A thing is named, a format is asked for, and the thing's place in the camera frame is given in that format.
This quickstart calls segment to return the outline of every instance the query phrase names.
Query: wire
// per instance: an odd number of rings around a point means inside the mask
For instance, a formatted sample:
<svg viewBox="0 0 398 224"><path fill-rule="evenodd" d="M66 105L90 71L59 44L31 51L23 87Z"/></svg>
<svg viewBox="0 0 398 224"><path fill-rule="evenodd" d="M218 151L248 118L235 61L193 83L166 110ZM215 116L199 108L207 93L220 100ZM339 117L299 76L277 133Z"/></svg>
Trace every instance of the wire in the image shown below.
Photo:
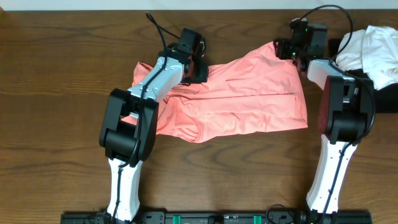
<svg viewBox="0 0 398 224"><path fill-rule="evenodd" d="M269 207L268 208L268 210L267 210L267 212L266 212L266 218L267 218L267 220L269 221L269 222L271 222L272 224L276 224L274 221L272 221L270 218L269 218L269 216L268 216L268 211L269 210L271 210L273 207L275 207L275 206L280 206L280 207L282 207L282 208L284 208L284 209L286 209L287 210L287 208L284 206L284 205L282 205L282 204L273 204L273 205L271 205L271 207ZM290 222L290 223L288 223L288 224L292 224L292 223L294 223L294 215L290 212L290 211L286 211L288 214L289 214L289 216L292 218L292 222Z"/></svg>
<svg viewBox="0 0 398 224"><path fill-rule="evenodd" d="M157 25L157 23L156 23L154 17L152 16L152 14L151 14L150 12L146 12L145 14L147 15L147 18L148 18L151 22L153 22L157 27L159 27L162 31L164 31L164 32L166 32L166 33L172 35L173 37L175 37L175 38L177 38L177 39L180 39L179 36L173 34L172 32L168 31L167 29L164 29L164 28L161 27L160 25Z"/></svg>
<svg viewBox="0 0 398 224"><path fill-rule="evenodd" d="M116 206L114 207L114 210L113 210L111 223L112 222L113 223L116 222L115 216L116 216L116 212L118 211L118 207L119 207L119 203L120 203L120 181L121 181L122 171L123 171L123 169L119 168L119 170L118 170L118 190L117 190L117 193L116 193Z"/></svg>

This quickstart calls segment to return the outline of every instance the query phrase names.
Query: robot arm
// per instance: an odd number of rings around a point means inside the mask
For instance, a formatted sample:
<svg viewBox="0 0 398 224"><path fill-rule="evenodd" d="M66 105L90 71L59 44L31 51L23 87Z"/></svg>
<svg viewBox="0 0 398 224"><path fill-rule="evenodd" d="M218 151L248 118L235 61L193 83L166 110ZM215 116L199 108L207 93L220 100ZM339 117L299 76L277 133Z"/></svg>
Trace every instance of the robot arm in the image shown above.
<svg viewBox="0 0 398 224"><path fill-rule="evenodd" d="M138 85L127 91L115 89L111 92L101 128L99 144L105 148L112 173L111 201L105 219L115 219L118 223L130 222L139 209L138 186L143 161L145 161L155 142L159 101L180 83L206 82L208 65L202 60L205 50L202 36L192 30L184 29L179 42L169 45L167 64L165 52L159 52L156 66ZM141 96L142 114L139 115ZM121 116L141 119L141 127L126 123ZM140 145L134 151L136 142Z"/></svg>
<svg viewBox="0 0 398 224"><path fill-rule="evenodd" d="M333 68L335 63L322 59L325 52L327 27L309 24L303 19L290 23L291 39L279 39L275 52L280 59L292 59L297 71L316 83L322 90L318 115L322 149L313 185L307 194L311 211L309 223L319 221L319 216L338 211L338 196L348 162L358 145L352 146L368 129L372 118L372 91L365 91L360 82Z"/></svg>

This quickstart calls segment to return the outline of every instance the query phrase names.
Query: black clamp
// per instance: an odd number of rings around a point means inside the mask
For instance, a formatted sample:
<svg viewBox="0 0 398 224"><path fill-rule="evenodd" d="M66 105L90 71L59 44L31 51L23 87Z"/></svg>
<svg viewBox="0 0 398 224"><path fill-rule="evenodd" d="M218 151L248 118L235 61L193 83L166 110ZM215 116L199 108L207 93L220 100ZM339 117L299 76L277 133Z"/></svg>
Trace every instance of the black clamp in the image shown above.
<svg viewBox="0 0 398 224"><path fill-rule="evenodd" d="M203 83L208 78L208 63L203 59L206 50L205 39L193 30L184 28L178 43L169 44L167 56L184 65L181 83ZM164 57L164 51L158 57Z"/></svg>
<svg viewBox="0 0 398 224"><path fill-rule="evenodd" d="M275 54L281 60L293 59L297 71L306 76L310 61L324 57L328 28L304 20L293 20L289 27L292 38L274 40Z"/></svg>

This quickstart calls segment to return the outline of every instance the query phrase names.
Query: wood grain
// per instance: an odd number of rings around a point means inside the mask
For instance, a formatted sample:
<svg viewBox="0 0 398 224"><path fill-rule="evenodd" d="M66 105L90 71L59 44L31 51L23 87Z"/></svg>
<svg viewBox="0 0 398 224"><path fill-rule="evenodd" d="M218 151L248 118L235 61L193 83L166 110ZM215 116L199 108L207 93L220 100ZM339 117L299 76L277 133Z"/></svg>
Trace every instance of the wood grain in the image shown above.
<svg viewBox="0 0 398 224"><path fill-rule="evenodd" d="M196 29L212 64L226 63L277 37L305 11L156 11L174 33ZM398 27L397 11L350 11L354 28ZM340 11L308 17L349 31ZM108 95L131 86L139 60L162 45L143 11L7 12L0 17L0 223L59 223L67 211L104 209L110 171L98 145ZM172 210L305 207L320 155L321 91L303 81L309 128L190 144L158 136L144 164L145 206ZM350 162L340 208L368 209L397 223L398 115L380 114Z"/></svg>

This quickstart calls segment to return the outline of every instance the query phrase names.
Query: pink shirt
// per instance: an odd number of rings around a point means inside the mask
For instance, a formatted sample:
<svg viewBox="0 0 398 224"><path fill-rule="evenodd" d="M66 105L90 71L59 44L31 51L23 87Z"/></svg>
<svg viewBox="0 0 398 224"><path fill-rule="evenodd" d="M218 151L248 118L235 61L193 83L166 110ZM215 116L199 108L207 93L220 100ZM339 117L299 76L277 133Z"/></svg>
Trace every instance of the pink shirt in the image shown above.
<svg viewBox="0 0 398 224"><path fill-rule="evenodd" d="M132 85L151 70L139 62ZM307 127L297 70L291 60L275 56L272 42L225 65L209 66L207 83L176 86L159 103L157 134L189 142ZM124 121L136 124L133 117Z"/></svg>

